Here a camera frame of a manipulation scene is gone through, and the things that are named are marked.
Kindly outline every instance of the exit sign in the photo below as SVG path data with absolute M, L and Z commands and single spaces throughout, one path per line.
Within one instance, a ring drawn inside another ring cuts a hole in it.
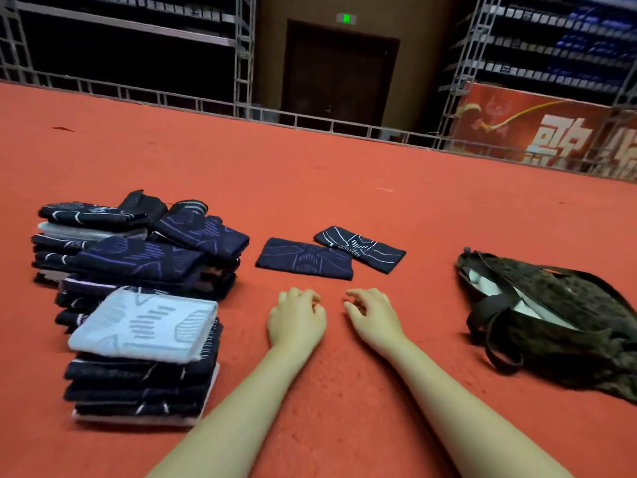
M 338 23 L 345 23 L 346 25 L 356 25 L 356 15 L 351 13 L 339 13 L 336 15 L 336 21 Z

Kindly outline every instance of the floor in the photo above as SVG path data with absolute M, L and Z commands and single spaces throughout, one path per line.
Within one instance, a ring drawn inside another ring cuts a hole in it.
M 37 208 L 116 205 L 136 189 L 166 202 L 202 199 L 251 237 L 220 309 L 226 330 L 211 407 L 266 352 L 280 290 L 323 296 L 327 333 L 283 403 L 255 478 L 453 475 L 394 374 L 349 328 L 341 298 L 352 286 L 385 291 L 411 339 L 576 477 L 634 476 L 637 407 L 495 373 L 467 343 L 453 263 L 470 245 L 585 270 L 637 304 L 637 185 L 4 84 L 0 158 L 4 478 L 43 469 L 48 478 L 142 477 L 182 437 L 71 422 L 61 396 L 72 354 L 53 323 L 55 293 L 31 282 Z M 335 224 L 407 256 L 389 276 L 355 263 L 351 283 L 254 267 L 269 237 L 310 242 Z

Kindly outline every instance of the rack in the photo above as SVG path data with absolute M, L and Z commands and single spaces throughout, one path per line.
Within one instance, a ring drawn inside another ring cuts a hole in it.
M 462 6 L 432 103 L 438 114 L 429 121 L 429 130 L 437 127 L 432 132 L 455 137 L 458 104 L 475 82 L 621 106 L 618 112 L 635 108 L 637 0 L 464 0 Z M 609 131 L 600 130 L 595 143 Z
M 106 74 L 108 82 L 233 103 L 239 117 L 251 104 L 255 5 L 256 0 L 2 0 L 0 77 L 28 83 L 34 70 Z M 64 50 L 73 50 L 73 56 Z M 106 61 L 91 59 L 102 55 Z

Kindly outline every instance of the forearm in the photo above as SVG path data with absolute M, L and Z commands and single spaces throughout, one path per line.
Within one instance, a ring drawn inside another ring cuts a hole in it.
M 388 355 L 463 478 L 571 474 L 406 338 Z
M 305 357 L 273 347 L 147 478 L 243 478 Z

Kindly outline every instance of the door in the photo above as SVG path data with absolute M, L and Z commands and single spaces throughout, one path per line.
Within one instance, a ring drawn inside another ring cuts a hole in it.
M 395 39 L 288 22 L 283 110 L 380 125 L 398 45 Z M 298 125 L 329 128 L 329 122 L 307 118 Z M 355 132 L 365 135 L 366 129 Z

